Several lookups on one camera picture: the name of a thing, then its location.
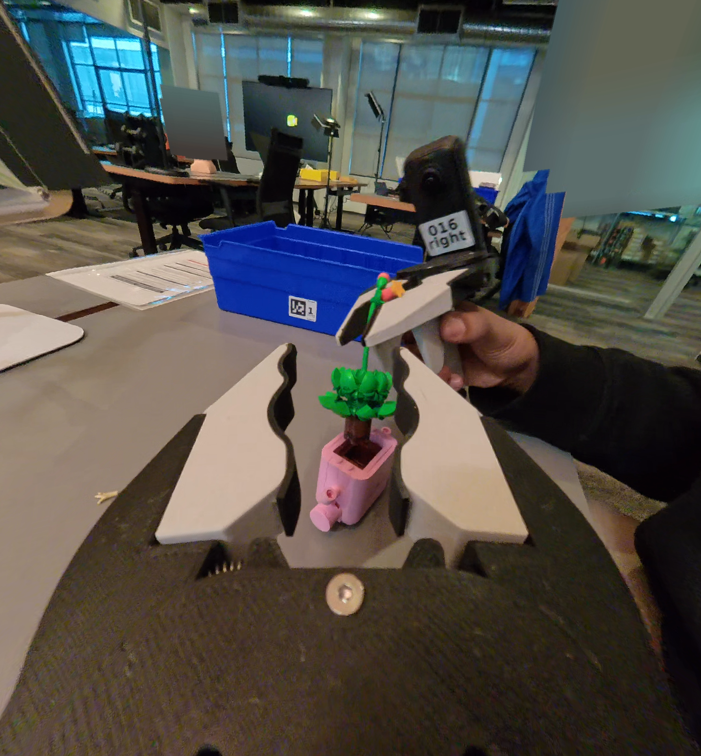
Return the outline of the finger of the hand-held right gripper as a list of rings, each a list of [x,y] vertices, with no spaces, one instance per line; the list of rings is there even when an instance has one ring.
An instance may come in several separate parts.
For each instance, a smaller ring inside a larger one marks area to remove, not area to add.
[[[440,337],[440,318],[454,311],[470,293],[470,269],[456,269],[424,278],[401,297],[383,303],[372,322],[366,326],[362,340],[369,346],[382,368],[393,371],[393,351],[402,336],[412,333],[422,361],[433,373],[447,367],[450,373],[463,375],[457,345]]]
[[[367,343],[370,331],[375,331],[375,322],[382,312],[383,301],[378,285],[364,291],[348,311],[336,333],[337,345],[347,345],[359,340],[362,345],[382,345],[383,339],[377,334]]]

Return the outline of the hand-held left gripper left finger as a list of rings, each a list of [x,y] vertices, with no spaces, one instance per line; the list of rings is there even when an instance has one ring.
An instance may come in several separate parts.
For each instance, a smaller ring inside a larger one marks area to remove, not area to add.
[[[158,543],[291,537],[300,516],[295,450],[297,349],[268,354],[204,413],[156,530]]]

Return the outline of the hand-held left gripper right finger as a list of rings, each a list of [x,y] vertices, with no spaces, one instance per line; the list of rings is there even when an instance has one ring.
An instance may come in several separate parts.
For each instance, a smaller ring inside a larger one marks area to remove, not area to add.
[[[481,415],[407,348],[393,350],[389,519],[394,533],[440,544],[454,568],[472,542],[523,544],[529,532]]]

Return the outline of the green toy brick plant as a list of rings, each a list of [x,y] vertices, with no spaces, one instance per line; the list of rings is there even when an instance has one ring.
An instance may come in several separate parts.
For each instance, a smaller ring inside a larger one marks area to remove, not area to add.
[[[331,375],[332,388],[320,395],[320,405],[345,421],[344,440],[336,454],[356,467],[365,467],[381,445],[371,438],[374,420],[393,416],[397,402],[388,398],[392,375],[369,369],[370,347],[363,347],[361,368],[337,367]]]

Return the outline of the pink toy brick pot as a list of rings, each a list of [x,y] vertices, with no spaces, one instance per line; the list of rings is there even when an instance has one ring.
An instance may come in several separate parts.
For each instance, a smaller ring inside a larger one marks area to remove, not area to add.
[[[398,441],[386,426],[373,428],[372,451],[351,451],[342,433],[328,441],[321,452],[317,477],[317,504],[310,511],[310,521],[322,532],[337,523],[357,524],[371,505],[382,495],[390,477],[393,453]]]

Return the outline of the person's right forearm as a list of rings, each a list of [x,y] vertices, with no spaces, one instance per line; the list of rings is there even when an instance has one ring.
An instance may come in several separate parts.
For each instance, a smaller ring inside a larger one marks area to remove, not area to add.
[[[522,395],[469,389],[479,411],[641,495],[664,503],[701,495],[701,368],[528,331],[539,348],[535,381]]]

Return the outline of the person's right hand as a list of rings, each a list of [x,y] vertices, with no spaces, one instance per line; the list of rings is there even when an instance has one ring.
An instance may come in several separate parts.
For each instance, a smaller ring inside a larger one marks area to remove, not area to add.
[[[439,327],[440,338],[460,355],[460,371],[444,366],[438,374],[452,389],[500,387],[523,395],[534,384],[539,345],[520,324],[463,302],[440,317]]]

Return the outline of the wooden desk black legs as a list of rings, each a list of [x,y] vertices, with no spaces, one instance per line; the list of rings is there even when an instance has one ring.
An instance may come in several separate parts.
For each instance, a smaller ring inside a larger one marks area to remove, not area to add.
[[[378,228],[387,239],[392,240],[391,232],[396,224],[415,226],[415,207],[396,196],[353,193],[347,200],[365,206],[363,223],[355,232],[357,234],[369,235],[374,228]]]

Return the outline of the tripod light stand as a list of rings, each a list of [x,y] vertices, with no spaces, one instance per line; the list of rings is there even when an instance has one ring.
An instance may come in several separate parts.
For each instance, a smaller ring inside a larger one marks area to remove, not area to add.
[[[327,171],[326,171],[326,187],[325,187],[325,200],[322,214],[322,220],[320,223],[321,229],[329,229],[329,194],[332,183],[332,157],[334,151],[334,141],[339,136],[340,126],[338,121],[334,117],[322,116],[317,113],[313,115],[312,125],[318,132],[322,132],[324,136],[328,138],[328,154],[327,154]]]
[[[375,162],[375,181],[378,182],[382,176],[382,148],[387,125],[387,116],[381,103],[378,101],[373,91],[366,92],[365,99],[367,100],[367,103],[372,110],[375,120],[379,124],[378,146]]]

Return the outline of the blue fabric cover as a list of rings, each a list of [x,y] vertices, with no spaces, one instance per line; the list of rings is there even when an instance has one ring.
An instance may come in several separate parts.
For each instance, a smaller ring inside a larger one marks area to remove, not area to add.
[[[536,172],[505,208],[499,291],[504,311],[513,302],[533,302],[547,290],[565,198],[564,192],[548,191],[549,176],[547,169]]]

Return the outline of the black monitor screen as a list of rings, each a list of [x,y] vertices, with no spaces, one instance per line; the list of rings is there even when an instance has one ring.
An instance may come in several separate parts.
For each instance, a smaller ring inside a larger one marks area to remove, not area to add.
[[[258,152],[254,137],[270,138],[276,128],[285,135],[303,141],[303,159],[325,163],[328,137],[313,125],[314,116],[330,117],[333,113],[332,89],[307,87],[286,88],[263,82],[242,82],[245,149]]]

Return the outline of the printed paper in acrylic holder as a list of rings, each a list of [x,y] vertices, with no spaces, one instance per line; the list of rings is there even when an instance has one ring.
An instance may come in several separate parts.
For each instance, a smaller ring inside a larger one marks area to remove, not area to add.
[[[47,276],[135,311],[213,290],[207,257],[193,249],[54,271]]]

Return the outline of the white book stand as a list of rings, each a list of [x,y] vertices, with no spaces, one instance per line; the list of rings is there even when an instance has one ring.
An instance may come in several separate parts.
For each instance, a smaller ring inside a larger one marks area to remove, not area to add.
[[[24,190],[0,187],[0,226],[54,219],[72,207],[71,194],[52,193],[38,178],[34,186],[26,187]],[[82,338],[79,326],[0,304],[0,373],[57,352]]]

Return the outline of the long wooden desk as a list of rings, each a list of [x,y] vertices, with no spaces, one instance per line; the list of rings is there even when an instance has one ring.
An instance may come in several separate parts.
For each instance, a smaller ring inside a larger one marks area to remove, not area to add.
[[[125,209],[135,219],[140,243],[132,259],[164,251],[202,250],[191,224],[213,215],[220,203],[231,217],[228,190],[256,190],[257,177],[217,170],[132,168],[102,161],[101,166],[121,184]]]

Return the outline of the black panel board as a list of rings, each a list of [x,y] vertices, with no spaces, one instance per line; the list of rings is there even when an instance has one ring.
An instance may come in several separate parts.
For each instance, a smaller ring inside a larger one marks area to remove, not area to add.
[[[98,187],[109,174],[0,2],[0,159],[27,187]]]

